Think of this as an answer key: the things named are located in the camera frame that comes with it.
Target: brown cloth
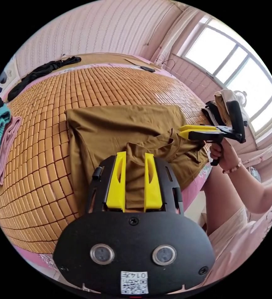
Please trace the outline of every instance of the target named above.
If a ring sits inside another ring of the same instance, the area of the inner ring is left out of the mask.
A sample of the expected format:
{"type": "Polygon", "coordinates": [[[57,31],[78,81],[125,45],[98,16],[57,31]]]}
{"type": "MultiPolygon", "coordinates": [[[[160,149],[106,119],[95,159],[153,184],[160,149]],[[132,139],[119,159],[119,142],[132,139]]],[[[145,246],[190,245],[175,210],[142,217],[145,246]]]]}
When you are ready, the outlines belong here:
{"type": "Polygon", "coordinates": [[[177,129],[186,124],[178,106],[96,106],[66,111],[70,132],[72,184],[79,214],[84,213],[87,188],[100,162],[127,152],[126,208],[144,206],[144,154],[168,161],[181,189],[208,161],[204,142],[183,139],[177,129]]]}
{"type": "Polygon", "coordinates": [[[230,120],[229,114],[227,112],[223,97],[220,92],[216,92],[215,96],[215,104],[218,107],[220,116],[222,121],[225,123],[226,126],[231,127],[232,122],[230,120]]]}

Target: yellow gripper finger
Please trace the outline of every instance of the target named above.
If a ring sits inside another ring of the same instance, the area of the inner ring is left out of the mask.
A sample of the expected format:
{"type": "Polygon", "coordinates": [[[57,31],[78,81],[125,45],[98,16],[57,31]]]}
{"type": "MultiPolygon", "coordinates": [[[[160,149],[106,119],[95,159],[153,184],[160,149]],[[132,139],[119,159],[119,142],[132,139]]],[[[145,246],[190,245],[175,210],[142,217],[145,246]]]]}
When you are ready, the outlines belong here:
{"type": "Polygon", "coordinates": [[[144,212],[162,208],[162,196],[153,154],[145,153],[144,212]]]}
{"type": "Polygon", "coordinates": [[[106,205],[109,209],[125,212],[126,206],[126,152],[116,155],[106,205]]]}

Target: curtain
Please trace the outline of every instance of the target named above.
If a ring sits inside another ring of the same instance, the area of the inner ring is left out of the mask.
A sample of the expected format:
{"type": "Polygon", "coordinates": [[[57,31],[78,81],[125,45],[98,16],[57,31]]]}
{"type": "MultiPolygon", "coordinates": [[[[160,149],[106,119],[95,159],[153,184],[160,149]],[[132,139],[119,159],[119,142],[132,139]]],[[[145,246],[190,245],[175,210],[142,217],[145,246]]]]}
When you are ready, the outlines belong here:
{"type": "Polygon", "coordinates": [[[155,57],[154,63],[156,65],[161,65],[168,59],[173,44],[176,42],[182,31],[186,28],[186,26],[198,12],[198,9],[192,6],[188,6],[176,19],[170,30],[165,35],[165,38],[163,39],[159,48],[153,55],[153,57],[155,57]]]}
{"type": "Polygon", "coordinates": [[[272,158],[272,144],[264,149],[260,149],[251,153],[241,154],[239,158],[242,160],[243,165],[248,168],[255,166],[272,158]]]}

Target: bracelet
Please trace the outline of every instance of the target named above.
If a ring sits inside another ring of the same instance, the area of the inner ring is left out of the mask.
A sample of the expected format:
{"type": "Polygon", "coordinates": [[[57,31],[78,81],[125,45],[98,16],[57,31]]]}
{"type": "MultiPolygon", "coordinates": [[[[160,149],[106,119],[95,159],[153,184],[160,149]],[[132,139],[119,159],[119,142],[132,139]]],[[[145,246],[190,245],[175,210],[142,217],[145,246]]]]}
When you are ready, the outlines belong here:
{"type": "Polygon", "coordinates": [[[234,171],[238,170],[241,167],[241,165],[242,165],[242,160],[239,159],[239,163],[238,163],[238,165],[236,167],[234,167],[234,168],[232,168],[230,170],[227,170],[227,171],[223,170],[222,173],[228,174],[228,173],[234,172],[234,171]]]}

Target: leg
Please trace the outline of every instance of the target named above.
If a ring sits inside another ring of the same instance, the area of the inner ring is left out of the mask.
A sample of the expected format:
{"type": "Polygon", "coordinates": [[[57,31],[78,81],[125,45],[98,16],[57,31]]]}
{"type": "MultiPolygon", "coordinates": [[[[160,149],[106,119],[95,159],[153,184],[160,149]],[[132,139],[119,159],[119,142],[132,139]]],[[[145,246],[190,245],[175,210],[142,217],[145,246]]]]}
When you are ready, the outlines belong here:
{"type": "Polygon", "coordinates": [[[210,235],[230,219],[244,204],[228,175],[220,166],[213,167],[203,190],[206,197],[207,234],[210,235]]]}

